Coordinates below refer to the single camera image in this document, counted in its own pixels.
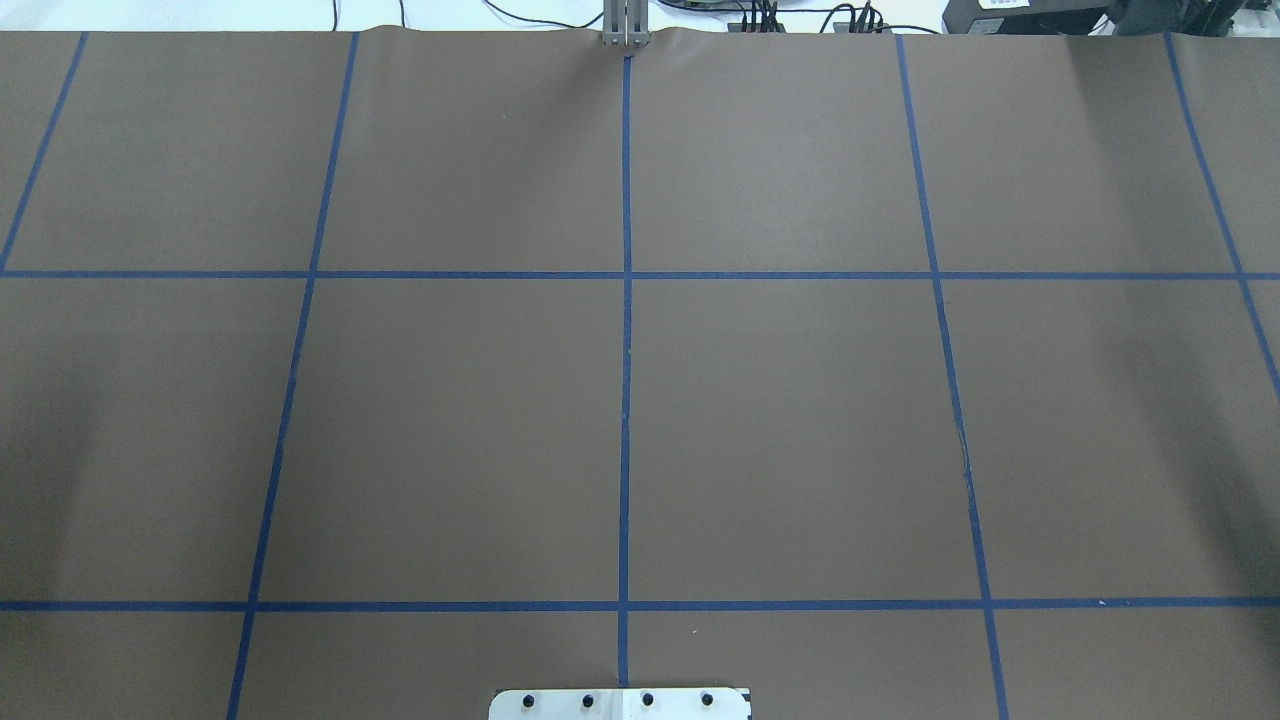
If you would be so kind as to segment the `black box with label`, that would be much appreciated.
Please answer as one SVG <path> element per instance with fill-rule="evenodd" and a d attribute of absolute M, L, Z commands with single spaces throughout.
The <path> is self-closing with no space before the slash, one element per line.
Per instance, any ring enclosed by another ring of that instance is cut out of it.
<path fill-rule="evenodd" d="M 1105 22 L 1111 1 L 947 1 L 948 35 L 1084 36 Z"/>

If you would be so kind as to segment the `aluminium frame post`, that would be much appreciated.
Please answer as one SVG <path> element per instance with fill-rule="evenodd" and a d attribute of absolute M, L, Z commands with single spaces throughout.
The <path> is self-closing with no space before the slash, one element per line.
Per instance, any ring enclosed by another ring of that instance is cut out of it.
<path fill-rule="evenodd" d="M 602 4 L 602 42 L 607 47 L 643 47 L 652 40 L 649 1 L 605 0 Z"/>

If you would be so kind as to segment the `white central pedestal column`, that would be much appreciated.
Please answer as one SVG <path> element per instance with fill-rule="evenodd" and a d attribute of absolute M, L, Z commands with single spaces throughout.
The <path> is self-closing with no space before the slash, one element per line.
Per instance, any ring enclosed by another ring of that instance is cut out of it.
<path fill-rule="evenodd" d="M 511 689 L 489 719 L 751 719 L 750 692 L 730 687 Z"/>

